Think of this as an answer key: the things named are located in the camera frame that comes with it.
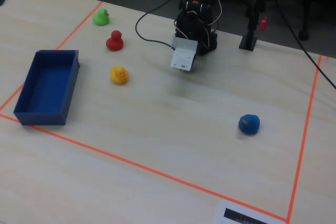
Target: floor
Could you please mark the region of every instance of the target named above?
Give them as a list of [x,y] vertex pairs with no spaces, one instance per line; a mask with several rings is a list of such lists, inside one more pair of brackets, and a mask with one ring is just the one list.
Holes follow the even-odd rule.
[[[108,3],[147,12],[166,0],[101,0]],[[175,19],[179,13],[180,0],[173,0],[154,14]],[[300,1],[281,1],[280,5],[296,33],[302,24],[303,10]],[[248,18],[244,17],[245,5],[239,0],[222,0],[223,14],[220,18],[219,30],[243,35],[247,31]],[[309,52],[336,58],[336,11],[328,7],[313,4],[309,24],[310,39],[303,42]],[[257,31],[259,40],[298,48],[288,27],[281,19],[275,4],[266,3],[266,11],[260,17],[268,16],[265,31]]]

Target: black cable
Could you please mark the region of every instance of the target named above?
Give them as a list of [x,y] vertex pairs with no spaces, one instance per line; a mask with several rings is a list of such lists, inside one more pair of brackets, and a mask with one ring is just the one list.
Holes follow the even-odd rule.
[[320,67],[316,64],[316,62],[311,58],[311,56],[309,55],[309,53],[305,50],[305,48],[303,47],[303,45],[301,44],[300,39],[296,36],[293,28],[291,27],[291,25],[289,24],[287,18],[285,17],[285,15],[283,14],[279,4],[278,4],[278,0],[274,0],[275,4],[279,10],[280,15],[282,16],[282,19],[285,21],[286,25],[288,26],[290,32],[293,34],[294,39],[297,41],[297,43],[299,44],[299,46],[301,47],[302,51],[305,52],[305,54],[308,56],[308,58],[311,60],[311,62],[313,62],[313,64],[315,65],[315,67],[320,71],[320,73],[325,77],[325,79],[327,81],[329,81],[329,83],[334,87],[334,89],[336,89],[335,84],[326,76],[326,74],[320,69]]
[[145,41],[156,42],[156,43],[164,44],[164,45],[166,45],[166,46],[172,48],[173,50],[175,50],[175,48],[173,48],[171,45],[169,45],[169,44],[166,43],[166,42],[162,42],[162,41],[154,40],[154,39],[146,39],[146,38],[142,37],[142,36],[139,34],[138,29],[137,29],[139,21],[142,20],[142,18],[143,18],[144,16],[146,16],[146,15],[149,14],[149,13],[152,13],[152,12],[156,11],[157,9],[160,9],[162,6],[164,6],[165,4],[169,3],[170,1],[171,1],[171,0],[167,0],[167,1],[164,2],[163,4],[159,5],[158,7],[154,8],[154,9],[150,10],[149,12],[145,13],[144,15],[142,15],[142,16],[138,19],[138,21],[135,23],[135,32],[136,32],[136,34],[137,34],[140,38],[142,38],[142,39],[145,40]]

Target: red rubber duck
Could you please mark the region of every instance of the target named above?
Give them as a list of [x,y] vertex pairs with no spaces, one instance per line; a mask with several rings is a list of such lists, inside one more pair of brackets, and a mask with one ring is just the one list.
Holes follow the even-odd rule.
[[121,32],[113,31],[111,38],[106,41],[106,46],[112,51],[120,50],[124,45],[124,41],[121,39]]

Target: chair wheel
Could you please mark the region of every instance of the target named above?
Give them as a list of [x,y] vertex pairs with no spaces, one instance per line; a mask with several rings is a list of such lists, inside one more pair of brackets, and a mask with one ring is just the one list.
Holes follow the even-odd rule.
[[247,6],[246,10],[245,10],[244,16],[247,17],[247,18],[249,18],[250,15],[251,15],[251,13],[252,13],[252,7],[251,6]]
[[307,30],[301,30],[299,32],[299,39],[300,40],[308,40],[309,39],[309,32]]

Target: rubber duck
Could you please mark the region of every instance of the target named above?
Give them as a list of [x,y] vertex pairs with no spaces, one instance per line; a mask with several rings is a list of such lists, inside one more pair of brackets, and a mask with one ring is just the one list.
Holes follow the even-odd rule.
[[110,22],[109,14],[107,10],[103,8],[94,13],[92,19],[97,26],[104,26]]
[[244,115],[240,118],[238,127],[245,134],[256,134],[260,127],[260,119],[257,115]]
[[106,41],[106,46],[112,51],[120,50],[124,45],[124,41],[121,38],[121,32],[113,31],[111,33],[111,38]]
[[114,66],[111,68],[110,78],[117,84],[125,84],[128,81],[128,71],[122,66]]

